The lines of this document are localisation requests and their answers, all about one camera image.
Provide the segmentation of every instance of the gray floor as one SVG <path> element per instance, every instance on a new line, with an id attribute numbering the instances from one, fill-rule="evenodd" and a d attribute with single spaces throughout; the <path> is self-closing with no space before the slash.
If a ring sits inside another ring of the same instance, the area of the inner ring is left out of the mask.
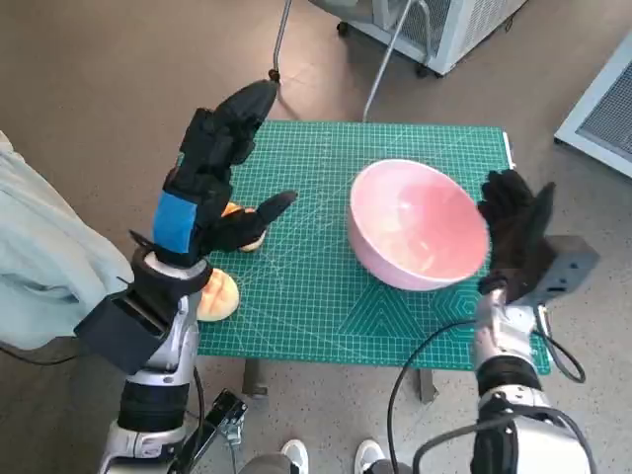
<path id="1" fill-rule="evenodd" d="M 126 229 L 147 231 L 164 174 L 193 109 L 213 106 L 270 67 L 281 0 L 0 0 L 0 128 L 79 214 L 124 252 Z M 535 186 L 555 180 L 552 230 L 601 253 L 590 283 L 554 305 L 561 341 L 589 381 L 544 382 L 585 427 L 601 472 L 630 472 L 632 183 L 552 144 L 552 133 L 632 24 L 629 0 L 532 0 L 442 80 L 415 78 L 395 58 L 371 118 L 504 127 Z M 382 48 L 341 40 L 336 20 L 295 2 L 282 51 L 275 119 L 355 120 Z M 55 344 L 48 354 L 72 349 Z M 207 397 L 238 390 L 242 362 L 204 357 Z M 385 445 L 395 369 L 267 363 L 271 395 L 254 405 L 240 463 L 302 438 L 312 472 L 350 472 L 357 444 Z M 0 472 L 93 472 L 118 402 L 120 377 L 93 358 L 33 368 L 0 357 Z M 396 410 L 403 459 L 432 435 L 473 420 L 471 374 L 440 373 L 420 407 L 412 380 Z M 467 472 L 471 439 L 434 452 L 425 472 Z M 198 472 L 227 472 L 220 443 Z"/>

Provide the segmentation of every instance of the bread roll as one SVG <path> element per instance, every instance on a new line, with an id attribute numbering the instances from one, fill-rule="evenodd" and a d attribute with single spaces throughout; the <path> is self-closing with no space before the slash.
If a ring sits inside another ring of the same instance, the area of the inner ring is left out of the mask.
<path id="1" fill-rule="evenodd" d="M 221 321 L 233 314 L 239 306 L 239 288 L 226 272 L 214 269 L 208 283 L 201 291 L 197 307 L 199 321 Z"/>
<path id="2" fill-rule="evenodd" d="M 229 202 L 229 203 L 226 204 L 226 208 L 221 213 L 221 216 L 223 217 L 224 215 L 230 214 L 230 213 L 235 212 L 236 210 L 239 210 L 239 209 L 241 209 L 241 205 L 236 204 L 234 202 Z"/>

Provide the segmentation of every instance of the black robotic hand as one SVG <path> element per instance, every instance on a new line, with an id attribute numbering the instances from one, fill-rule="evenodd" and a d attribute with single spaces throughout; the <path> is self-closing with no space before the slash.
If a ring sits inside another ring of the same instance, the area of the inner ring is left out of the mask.
<path id="1" fill-rule="evenodd" d="M 478 204 L 492 239 L 490 272 L 479 283 L 481 293 L 506 286 L 508 301 L 521 296 L 524 270 L 544 240 L 554 193 L 555 184 L 548 183 L 534 196 L 514 170 L 489 174 Z"/>
<path id="2" fill-rule="evenodd" d="M 296 199 L 295 192 L 284 192 L 267 199 L 256 212 L 222 217 L 232 195 L 231 166 L 242 164 L 253 151 L 255 134 L 277 88 L 275 82 L 258 81 L 214 111 L 196 110 L 154 215 L 151 245 L 161 262 L 190 267 L 213 250 L 232 251 L 253 243 Z"/>

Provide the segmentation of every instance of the table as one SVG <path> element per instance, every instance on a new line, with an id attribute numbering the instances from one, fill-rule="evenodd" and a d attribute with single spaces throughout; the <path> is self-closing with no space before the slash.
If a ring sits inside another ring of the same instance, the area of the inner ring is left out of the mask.
<path id="1" fill-rule="evenodd" d="M 484 270 L 438 291 L 387 286 L 357 262 L 346 212 L 356 174 L 385 158 L 433 166 L 478 199 L 488 172 L 511 163 L 500 128 L 268 121 L 256 141 L 253 155 L 234 170 L 233 200 L 254 206 L 288 189 L 299 198 L 257 252 L 211 256 L 237 281 L 241 304 L 224 321 L 200 324 L 200 354 L 397 366 L 431 332 L 474 312 Z M 467 328 L 440 336 L 414 367 L 470 370 L 471 340 Z M 538 369 L 547 373 L 546 351 L 535 339 L 533 347 Z M 429 387 L 432 373 L 420 374 Z"/>

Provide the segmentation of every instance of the metal table leg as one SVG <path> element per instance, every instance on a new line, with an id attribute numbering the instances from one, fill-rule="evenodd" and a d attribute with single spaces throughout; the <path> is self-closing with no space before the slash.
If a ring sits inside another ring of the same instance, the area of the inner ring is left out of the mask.
<path id="1" fill-rule="evenodd" d="M 283 15 L 280 18 L 280 25 L 278 27 L 278 34 L 276 35 L 275 53 L 273 55 L 273 68 L 268 71 L 268 76 L 272 81 L 280 81 L 280 73 L 278 70 L 278 54 L 280 52 L 280 45 L 283 42 L 283 34 L 285 33 L 285 27 L 287 26 L 287 17 L 289 16 L 289 9 L 292 6 L 292 0 L 285 0 L 285 6 L 283 7 Z"/>
<path id="2" fill-rule="evenodd" d="M 420 368 L 419 373 L 419 397 L 424 405 L 432 403 L 438 395 L 433 382 L 433 371 L 429 368 Z"/>
<path id="3" fill-rule="evenodd" d="M 388 43 L 388 47 L 386 48 L 386 52 L 384 53 L 384 57 L 382 58 L 382 63 L 379 65 L 379 69 L 377 70 L 377 75 L 373 80 L 373 85 L 371 86 L 371 92 L 368 94 L 368 99 L 366 100 L 366 104 L 364 105 L 364 112 L 362 113 L 362 121 L 366 121 L 366 117 L 368 116 L 368 110 L 371 108 L 371 104 L 373 103 L 373 99 L 375 98 L 375 93 L 377 92 L 377 88 L 379 87 L 379 83 L 382 81 L 382 76 L 384 75 L 384 70 L 386 69 L 386 65 L 391 58 L 391 54 L 393 53 L 393 48 L 395 47 L 395 42 L 399 37 L 400 32 L 402 31 L 402 27 L 408 18 L 408 12 L 411 9 L 413 3 L 417 3 L 421 9 L 424 11 L 424 26 L 426 27 L 426 60 L 431 56 L 432 53 L 432 30 L 431 30 L 431 11 L 428 8 L 428 4 L 425 0 L 408 0 L 406 2 L 406 6 L 402 11 L 402 15 L 400 16 L 397 27 L 395 28 L 395 32 L 391 37 L 390 43 Z"/>
<path id="4" fill-rule="evenodd" d="M 261 363 L 257 358 L 246 359 L 241 391 L 251 398 L 268 397 L 268 385 L 261 373 Z"/>

